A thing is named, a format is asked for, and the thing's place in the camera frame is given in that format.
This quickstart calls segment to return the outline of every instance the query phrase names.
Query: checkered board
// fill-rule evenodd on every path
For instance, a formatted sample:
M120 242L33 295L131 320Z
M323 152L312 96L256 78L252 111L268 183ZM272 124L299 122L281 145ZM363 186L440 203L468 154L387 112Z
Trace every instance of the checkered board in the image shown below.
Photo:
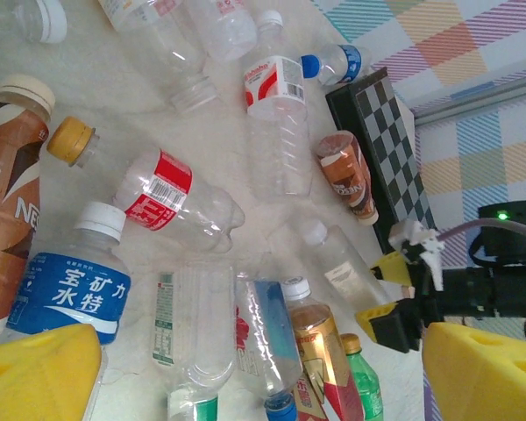
M427 193L386 68L331 92L327 100L337 127L357 137L370 168L373 198L380 213L374 229L382 250L390 250L389 230L403 219L434 228Z

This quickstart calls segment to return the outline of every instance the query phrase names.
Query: green led light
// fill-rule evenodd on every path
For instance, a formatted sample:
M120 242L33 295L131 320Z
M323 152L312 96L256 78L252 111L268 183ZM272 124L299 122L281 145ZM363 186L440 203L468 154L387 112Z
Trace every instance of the green led light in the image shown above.
M507 219L510 218L510 216L508 215L506 211L501 210L500 212L497 213L497 218L500 219L501 221L506 221Z

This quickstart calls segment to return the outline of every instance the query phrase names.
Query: table surface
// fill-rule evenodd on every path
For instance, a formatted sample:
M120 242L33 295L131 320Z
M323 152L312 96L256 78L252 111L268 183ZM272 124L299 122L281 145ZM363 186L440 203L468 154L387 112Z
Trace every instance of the table surface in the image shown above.
M327 301L341 332L356 332L364 355L378 373L386 421L423 419L423 370L419 353L400 354L373 344L352 318L351 309L312 276L292 253L280 230L300 209L314 211L327 224L340 225L365 261L381 256L373 229L351 216L315 167L310 198L283 203L256 200L246 181L247 158L245 106L241 68L207 61L210 76L220 93L213 102L185 117L164 105L122 54L120 40L96 0L62 1L68 15L68 37L59 46L30 45L20 39L0 43L0 79L9 73L27 73L46 82L57 96L50 124L54 130L66 115L97 127L103 137L118 139L121 147L151 139L182 158L213 184L230 191L243 208L246 222L232 236L234 258L252 258L273 252L282 275L307 275L316 298ZM252 12L280 11L288 39L303 53L327 42L343 42L310 0L252 0ZM311 141L334 132L323 89L307 82ZM412 116L408 114L409 129ZM68 232L86 202L85 192L74 187L66 167L42 154L41 214L34 245L61 238ZM171 240L127 224L117 254L131 270L132 289L117 340L107 346L109 365L94 409L93 421L161 421L167 418L162 376L149 358L153 320L153 294L159 272L171 269L187 255ZM219 398L219 419L264 421L262 402L233 376Z

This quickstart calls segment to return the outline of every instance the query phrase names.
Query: bottle neck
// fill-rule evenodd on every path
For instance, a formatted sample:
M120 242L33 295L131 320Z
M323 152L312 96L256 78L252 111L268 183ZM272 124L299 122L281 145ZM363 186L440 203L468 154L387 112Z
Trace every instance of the bottle neck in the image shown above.
M110 235L85 228L75 228L75 236L78 242L105 252L110 252L113 247L119 245L119 242Z

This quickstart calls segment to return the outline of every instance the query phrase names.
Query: gold bottle cap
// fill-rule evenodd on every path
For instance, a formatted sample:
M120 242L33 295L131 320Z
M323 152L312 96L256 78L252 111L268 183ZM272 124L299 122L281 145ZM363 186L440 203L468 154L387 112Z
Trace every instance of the gold bottle cap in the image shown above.
M350 355L352 353L359 353L362 351L358 335L355 335L354 333L344 333L341 335L341 340L343 341L345 354Z
M46 150L59 160L74 165L93 134L94 129L78 118L66 117L54 132Z

